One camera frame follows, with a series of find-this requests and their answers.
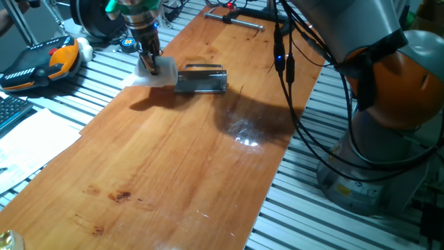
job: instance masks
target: sticker label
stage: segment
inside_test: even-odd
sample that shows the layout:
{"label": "sticker label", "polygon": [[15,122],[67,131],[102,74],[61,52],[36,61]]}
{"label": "sticker label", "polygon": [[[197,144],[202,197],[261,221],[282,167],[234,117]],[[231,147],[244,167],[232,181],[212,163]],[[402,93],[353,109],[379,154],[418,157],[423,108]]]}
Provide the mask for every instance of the sticker label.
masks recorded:
{"label": "sticker label", "polygon": [[134,43],[136,43],[136,41],[132,38],[126,38],[125,40],[122,41],[122,45],[124,46],[131,46],[134,45]]}

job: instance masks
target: cable connector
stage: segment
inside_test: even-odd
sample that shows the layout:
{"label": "cable connector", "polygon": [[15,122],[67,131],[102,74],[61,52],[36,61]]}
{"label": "cable connector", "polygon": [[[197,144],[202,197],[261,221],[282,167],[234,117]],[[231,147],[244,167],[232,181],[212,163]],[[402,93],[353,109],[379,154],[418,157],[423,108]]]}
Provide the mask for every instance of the cable connector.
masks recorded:
{"label": "cable connector", "polygon": [[322,56],[328,63],[332,63],[332,59],[330,56],[325,52],[325,50],[315,41],[315,39],[309,37],[306,33],[300,34],[302,38],[307,42],[307,44],[320,56]]}
{"label": "cable connector", "polygon": [[285,81],[289,86],[294,83],[294,67],[295,63],[294,63],[293,53],[290,52],[289,57],[287,58],[287,71],[285,72],[286,74]]}
{"label": "cable connector", "polygon": [[280,32],[279,24],[275,25],[275,68],[279,74],[283,74],[285,70],[285,46],[284,40],[282,39],[282,34]]}

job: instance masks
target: metal slats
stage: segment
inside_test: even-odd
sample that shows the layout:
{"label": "metal slats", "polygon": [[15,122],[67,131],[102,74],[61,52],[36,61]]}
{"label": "metal slats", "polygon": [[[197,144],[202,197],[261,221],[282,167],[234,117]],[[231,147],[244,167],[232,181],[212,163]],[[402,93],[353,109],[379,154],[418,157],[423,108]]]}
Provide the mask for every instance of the metal slats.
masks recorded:
{"label": "metal slats", "polygon": [[[162,48],[204,7],[203,0],[191,0],[172,22],[171,30],[159,28]],[[261,10],[266,7],[266,1],[251,1],[248,7]],[[65,78],[45,90],[36,90],[34,93],[41,97],[28,100],[35,104],[36,110],[48,108],[70,126],[81,130],[120,92],[121,80],[134,70],[137,60],[137,55],[97,50],[93,61],[83,64],[75,77]],[[301,122],[323,146],[330,148],[347,130],[345,107],[341,79],[332,67],[326,67],[318,78]],[[314,150],[322,154],[305,133],[302,134]],[[295,133],[246,242],[246,249],[426,249],[427,239],[419,236],[421,211],[407,208],[398,218],[369,218],[344,211],[318,189],[317,165],[318,160]],[[40,170],[0,195],[0,210],[38,172]],[[439,243],[433,242],[432,249],[439,247]]]}

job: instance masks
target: orange handheld device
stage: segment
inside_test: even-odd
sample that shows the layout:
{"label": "orange handheld device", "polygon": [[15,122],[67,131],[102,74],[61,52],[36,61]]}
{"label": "orange handheld device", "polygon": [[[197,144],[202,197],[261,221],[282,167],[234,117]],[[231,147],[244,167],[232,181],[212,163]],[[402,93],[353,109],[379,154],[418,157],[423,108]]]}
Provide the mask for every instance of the orange handheld device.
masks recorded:
{"label": "orange handheld device", "polygon": [[66,36],[27,48],[3,73],[0,86],[5,92],[47,86],[66,76],[73,76],[80,67],[78,43]]}

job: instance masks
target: wooden table surface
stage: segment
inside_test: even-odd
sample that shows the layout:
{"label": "wooden table surface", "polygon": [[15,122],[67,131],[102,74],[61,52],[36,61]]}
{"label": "wooden table surface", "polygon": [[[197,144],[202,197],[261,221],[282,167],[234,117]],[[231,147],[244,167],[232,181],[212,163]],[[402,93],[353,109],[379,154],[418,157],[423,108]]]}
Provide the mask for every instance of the wooden table surface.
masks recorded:
{"label": "wooden table surface", "polygon": [[[179,68],[222,64],[227,93],[125,88],[0,212],[0,232],[16,230],[26,250],[244,247],[294,128],[273,23],[240,17],[265,25],[257,32],[204,19],[208,10],[164,55]],[[299,112],[320,70],[296,54]]]}

